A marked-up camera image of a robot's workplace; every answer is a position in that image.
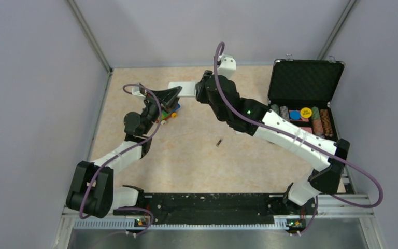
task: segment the gray wall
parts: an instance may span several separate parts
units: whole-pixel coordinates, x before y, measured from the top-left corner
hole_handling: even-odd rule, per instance
[[[315,59],[348,0],[76,0],[112,67]]]
[[[0,248],[50,248],[107,75],[65,1],[0,1]]]
[[[385,199],[375,209],[389,248],[398,248],[398,1],[361,1],[329,54],[346,62],[333,113],[349,159],[381,182]],[[376,188],[354,174],[359,192]]]

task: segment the open case lid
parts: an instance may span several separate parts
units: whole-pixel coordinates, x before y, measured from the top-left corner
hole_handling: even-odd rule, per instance
[[[271,104],[327,104],[344,66],[342,61],[276,60],[268,99]]]

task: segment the metal corner frame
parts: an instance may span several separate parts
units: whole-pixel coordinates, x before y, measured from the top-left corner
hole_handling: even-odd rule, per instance
[[[81,31],[83,32],[86,39],[88,39],[89,45],[91,46],[92,50],[94,51],[95,56],[103,65],[103,68],[106,70],[108,74],[111,74],[113,69],[109,65],[100,45],[98,44],[97,40],[95,39],[94,34],[92,33],[91,29],[89,28],[88,23],[83,17],[80,9],[78,8],[75,0],[65,0],[68,4],[69,9],[73,13],[77,23],[79,24]]]
[[[323,60],[326,56],[327,53],[329,52],[330,48],[332,47],[333,42],[335,41],[335,38],[338,36],[340,33],[341,29],[344,26],[344,23],[346,22],[347,18],[349,17],[349,14],[353,10],[353,8],[356,6],[356,4],[359,2],[359,0],[349,0],[347,3],[346,7],[344,8],[343,13],[341,16],[339,16],[338,21],[336,22],[335,26],[333,27],[329,37],[324,43],[324,46],[321,48],[321,51],[319,52],[317,56],[317,60]]]

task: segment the black carrying case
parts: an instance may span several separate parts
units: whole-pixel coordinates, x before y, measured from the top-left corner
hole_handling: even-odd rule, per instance
[[[326,139],[338,140],[330,101],[343,73],[345,64],[342,61],[289,60],[280,59],[274,62],[271,83],[268,90],[269,108],[276,104],[287,106],[289,110],[299,110],[314,106],[329,111],[333,137]],[[309,122],[292,121],[299,127],[312,127]]]

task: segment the stack of poker chips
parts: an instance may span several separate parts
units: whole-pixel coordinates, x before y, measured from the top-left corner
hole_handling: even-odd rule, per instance
[[[286,120],[287,122],[290,122],[291,120],[289,119],[289,109],[287,106],[280,106],[280,116]]]
[[[318,107],[312,107],[312,127],[316,136],[324,137],[323,125],[321,122],[320,111]]]
[[[272,106],[271,106],[271,109],[272,109],[277,115],[280,115],[280,111],[279,111],[278,105],[272,105]]]
[[[321,122],[324,129],[324,135],[333,137],[332,124],[330,123],[329,111],[326,109],[320,110]]]

